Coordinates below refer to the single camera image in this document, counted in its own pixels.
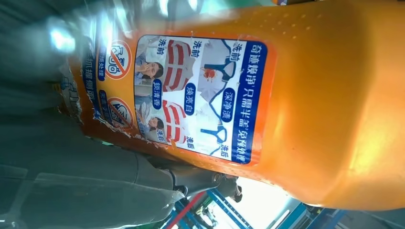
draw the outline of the cartoon illustration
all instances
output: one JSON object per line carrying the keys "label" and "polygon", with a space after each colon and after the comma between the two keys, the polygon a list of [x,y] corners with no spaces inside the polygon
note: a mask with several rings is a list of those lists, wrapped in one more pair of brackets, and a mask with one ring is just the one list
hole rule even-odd
{"label": "cartoon illustration", "polygon": [[195,59],[190,57],[191,49],[187,43],[169,40],[165,62],[163,92],[183,90],[193,76]]}
{"label": "cartoon illustration", "polygon": [[213,101],[227,86],[228,81],[234,76],[236,63],[231,61],[231,47],[224,40],[209,40],[204,47],[204,57],[201,63],[198,91],[201,97],[209,104],[212,111],[218,117],[216,130],[201,129],[202,133],[213,135],[217,139],[218,148],[210,154],[214,154],[227,140],[227,130],[223,126],[219,111],[213,106]]}
{"label": "cartoon illustration", "polygon": [[182,106],[163,100],[163,111],[166,117],[167,142],[184,143],[187,136],[187,126],[184,125],[186,113]]}

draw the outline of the product label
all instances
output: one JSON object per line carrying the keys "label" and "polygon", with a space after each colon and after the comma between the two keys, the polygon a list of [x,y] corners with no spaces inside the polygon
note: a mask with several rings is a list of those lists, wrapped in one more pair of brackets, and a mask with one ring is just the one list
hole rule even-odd
{"label": "product label", "polygon": [[[266,45],[255,41],[142,36],[133,75],[140,134],[249,163],[266,56]],[[127,105],[116,104],[123,106],[115,110],[119,125],[128,127]]]}
{"label": "product label", "polygon": [[91,21],[82,28],[84,58],[69,60],[85,135],[195,163],[258,162],[276,62],[270,43]]}

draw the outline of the bottle label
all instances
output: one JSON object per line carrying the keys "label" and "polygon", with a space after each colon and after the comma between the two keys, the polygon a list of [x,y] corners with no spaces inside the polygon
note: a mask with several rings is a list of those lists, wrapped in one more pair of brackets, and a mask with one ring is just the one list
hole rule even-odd
{"label": "bottle label", "polygon": [[137,47],[134,96],[141,135],[249,163],[266,45],[144,35]]}
{"label": "bottle label", "polygon": [[255,131],[263,125],[256,117],[266,109],[259,97],[270,90],[273,75],[265,89],[262,81],[264,72],[274,74],[274,48],[235,36],[133,33],[109,42],[96,37],[80,70],[72,70],[83,82],[85,134],[140,151],[153,143],[239,164],[251,164],[254,155],[257,163],[261,134],[255,139]]}

